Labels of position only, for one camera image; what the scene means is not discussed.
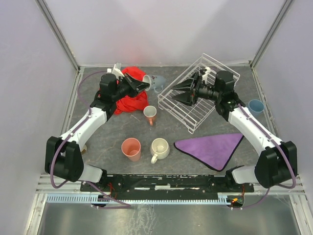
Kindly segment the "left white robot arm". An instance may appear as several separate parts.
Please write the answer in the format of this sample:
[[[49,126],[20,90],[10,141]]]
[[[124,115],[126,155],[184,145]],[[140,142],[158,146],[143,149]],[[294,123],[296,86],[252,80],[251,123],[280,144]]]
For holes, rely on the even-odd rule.
[[[82,150],[94,132],[114,114],[117,101],[136,97],[149,87],[128,73],[120,76],[108,72],[101,76],[99,90],[86,114],[60,137],[46,142],[45,172],[66,181],[103,182],[106,170],[84,163]]]

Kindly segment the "beige cup behind arm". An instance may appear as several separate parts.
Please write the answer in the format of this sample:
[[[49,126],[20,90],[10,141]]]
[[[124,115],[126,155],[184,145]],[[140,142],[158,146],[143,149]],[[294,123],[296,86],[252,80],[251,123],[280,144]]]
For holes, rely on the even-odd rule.
[[[81,150],[81,153],[84,154],[85,152],[87,151],[87,146],[84,144],[82,150]]]

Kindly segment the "light blue ceramic mug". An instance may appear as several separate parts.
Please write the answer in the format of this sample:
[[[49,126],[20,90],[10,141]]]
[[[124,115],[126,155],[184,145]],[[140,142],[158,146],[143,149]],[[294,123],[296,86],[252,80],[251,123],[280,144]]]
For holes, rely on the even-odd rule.
[[[146,92],[154,91],[155,93],[160,93],[163,91],[166,79],[160,75],[144,75],[143,82],[148,83],[149,87],[145,89]]]

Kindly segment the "salmon pink ceramic mug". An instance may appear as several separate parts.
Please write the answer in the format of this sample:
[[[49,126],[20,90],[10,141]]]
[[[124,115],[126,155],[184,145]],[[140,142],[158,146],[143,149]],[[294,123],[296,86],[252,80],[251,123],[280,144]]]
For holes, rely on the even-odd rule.
[[[157,109],[155,106],[146,106],[143,110],[143,114],[148,120],[149,124],[153,126],[155,123],[156,115],[157,115]]]

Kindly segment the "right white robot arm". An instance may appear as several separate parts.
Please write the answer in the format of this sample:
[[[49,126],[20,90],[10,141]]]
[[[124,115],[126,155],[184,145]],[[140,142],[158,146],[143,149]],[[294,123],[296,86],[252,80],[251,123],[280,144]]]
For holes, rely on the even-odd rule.
[[[195,72],[191,78],[172,86],[172,90],[179,91],[172,99],[187,106],[196,104],[200,98],[212,100],[217,113],[254,147],[259,154],[257,164],[233,169],[234,181],[238,184],[259,183],[264,188],[294,188],[297,176],[295,144],[276,137],[251,114],[234,90],[233,73],[218,71],[214,84],[206,84],[202,78],[205,72],[205,69]]]

